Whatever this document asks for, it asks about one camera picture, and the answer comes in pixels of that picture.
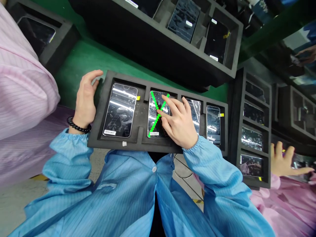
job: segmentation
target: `smartphone screen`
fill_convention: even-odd
[[[17,25],[31,44],[37,56],[41,55],[45,47],[53,40],[56,34],[54,28],[26,16],[22,17]]]
[[[223,64],[225,56],[226,41],[229,37],[230,32],[228,28],[212,19],[208,25],[206,33],[206,45],[204,53],[209,55],[211,58]]]
[[[125,0],[153,18],[162,0]]]
[[[200,114],[201,114],[201,102],[197,100],[187,99],[190,107],[191,107],[191,115],[193,124],[197,134],[200,131]]]
[[[264,92],[263,90],[256,86],[255,84],[252,84],[249,81],[246,81],[246,91],[253,96],[257,97],[259,100],[266,102],[266,99],[264,98]]]
[[[241,143],[253,149],[262,151],[262,134],[242,127]]]
[[[244,116],[264,125],[264,113],[262,110],[248,104],[244,104]]]
[[[167,138],[167,132],[162,127],[161,116],[157,110],[162,110],[166,114],[170,114],[169,105],[162,99],[162,95],[170,98],[165,92],[151,91],[149,96],[148,125],[147,136],[149,138]]]
[[[105,117],[103,135],[130,136],[137,99],[137,88],[115,83]]]
[[[191,43],[200,10],[192,0],[178,0],[168,30]]]
[[[218,107],[206,106],[207,139],[215,144],[221,144],[221,110]]]
[[[239,168],[243,175],[263,177],[262,158],[241,154]]]

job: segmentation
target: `black beaded bracelet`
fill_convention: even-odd
[[[73,116],[70,116],[69,118],[67,118],[67,123],[73,127],[74,129],[80,131],[80,132],[84,132],[84,133],[88,133],[90,132],[91,130],[91,125],[89,124],[88,128],[81,128],[81,127],[78,127],[77,125],[75,125],[73,122],[72,122],[72,119],[73,119]]]

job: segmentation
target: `blue sleeve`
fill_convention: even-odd
[[[251,190],[242,182],[242,173],[218,147],[199,136],[194,147],[183,151],[188,166],[205,185],[204,214],[223,236],[275,236],[250,201]]]
[[[91,194],[93,182],[88,177],[93,149],[87,147],[88,137],[68,134],[65,129],[52,141],[50,147],[56,154],[43,168],[43,174],[49,178],[49,192],[24,208],[26,220],[12,235],[23,236]]]

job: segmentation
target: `green x mark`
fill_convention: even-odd
[[[155,102],[156,109],[159,110],[159,107],[158,107],[156,98],[155,98],[155,96],[154,96],[154,93],[153,93],[152,91],[151,91],[150,93],[151,93],[152,100]],[[161,111],[162,111],[162,109],[164,108],[165,105],[166,105],[166,102],[164,101],[163,104],[162,104],[162,106],[161,106],[161,108],[160,108]],[[154,124],[153,124],[152,127],[151,127],[151,130],[150,130],[150,132],[149,132],[149,134],[148,134],[148,137],[150,137],[150,133],[155,129],[155,126],[156,126],[156,124],[157,124],[157,122],[158,122],[158,120],[159,120],[160,117],[161,117],[161,115],[160,115],[160,114],[157,114],[157,118],[156,118]]]

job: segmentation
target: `blue anti-static coat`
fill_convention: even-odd
[[[274,236],[241,172],[203,137],[183,152],[205,184],[204,213],[172,178],[170,154],[155,164],[147,152],[111,151],[93,185],[87,141],[67,129],[55,138],[57,154],[43,168],[49,192],[25,207],[26,221],[10,236],[148,236],[155,201],[166,236]]]

